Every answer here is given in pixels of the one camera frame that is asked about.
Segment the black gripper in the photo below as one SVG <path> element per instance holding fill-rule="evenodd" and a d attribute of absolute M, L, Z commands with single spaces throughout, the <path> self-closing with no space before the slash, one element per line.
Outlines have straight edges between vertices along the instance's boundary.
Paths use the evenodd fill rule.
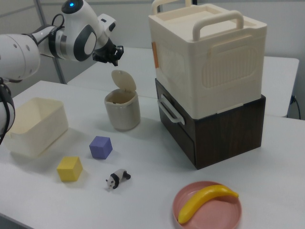
<path fill-rule="evenodd" d="M 123 53 L 124 47 L 121 45 L 115 46 L 109 39 L 103 47 L 93 52 L 92 58 L 97 62 L 111 62 L 114 66 L 118 66 L 117 57 L 122 57 Z"/>

